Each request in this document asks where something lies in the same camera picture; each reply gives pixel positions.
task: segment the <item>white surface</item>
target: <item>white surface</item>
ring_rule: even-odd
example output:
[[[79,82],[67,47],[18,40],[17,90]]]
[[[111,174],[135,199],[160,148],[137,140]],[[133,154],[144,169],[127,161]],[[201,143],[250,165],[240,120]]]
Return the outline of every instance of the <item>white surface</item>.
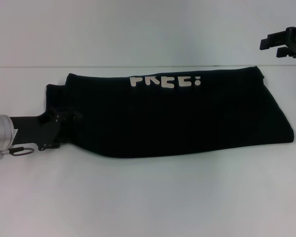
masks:
[[[295,65],[296,0],[0,0],[2,66]]]
[[[0,114],[43,112],[68,73],[202,68],[0,68]],[[296,134],[296,67],[260,67]],[[296,140],[194,155],[112,159],[65,145],[0,161],[0,237],[296,237]]]

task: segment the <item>white table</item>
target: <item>white table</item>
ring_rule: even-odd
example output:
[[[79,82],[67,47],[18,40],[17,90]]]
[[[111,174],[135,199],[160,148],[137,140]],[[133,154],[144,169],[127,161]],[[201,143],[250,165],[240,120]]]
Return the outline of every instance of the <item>white table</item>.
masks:
[[[45,86],[68,73],[261,65],[296,135],[296,60],[259,51],[267,34],[296,26],[296,0],[277,2],[0,0],[0,114],[41,114]],[[73,145],[6,156],[0,237],[46,236],[296,237],[296,139],[165,158],[112,159]]]

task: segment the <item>white lettering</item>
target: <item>white lettering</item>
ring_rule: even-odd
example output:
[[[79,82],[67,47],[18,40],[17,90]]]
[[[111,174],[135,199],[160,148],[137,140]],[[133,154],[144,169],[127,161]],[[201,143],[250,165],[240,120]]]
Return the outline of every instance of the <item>white lettering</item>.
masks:
[[[164,88],[174,88],[172,83],[168,83],[168,81],[174,80],[173,77],[161,77],[161,86]]]
[[[159,85],[160,82],[156,79],[156,77],[145,77],[146,85],[150,85],[150,81],[153,81],[155,84]]]
[[[179,86],[191,86],[192,83],[190,81],[185,81],[185,79],[190,79],[191,77],[178,77]]]
[[[130,84],[131,84],[132,86],[136,86],[136,83],[137,83],[137,82],[140,82],[140,81],[143,80],[143,78],[129,78],[129,79],[130,79]]]

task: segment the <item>black cloth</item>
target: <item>black cloth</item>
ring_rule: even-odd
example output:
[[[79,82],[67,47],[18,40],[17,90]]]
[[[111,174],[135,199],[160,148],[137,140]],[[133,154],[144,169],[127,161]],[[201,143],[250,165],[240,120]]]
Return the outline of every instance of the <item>black cloth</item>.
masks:
[[[149,85],[145,76],[135,76],[136,86],[132,86],[130,77],[69,74],[66,85],[47,86],[47,107],[81,113],[83,121],[64,125],[61,133],[80,147],[115,158],[172,156],[294,140],[258,67],[149,77],[157,81],[148,79]],[[162,77],[174,77],[163,78],[174,88],[167,88],[172,85],[162,83]],[[190,79],[179,81],[178,77]]]

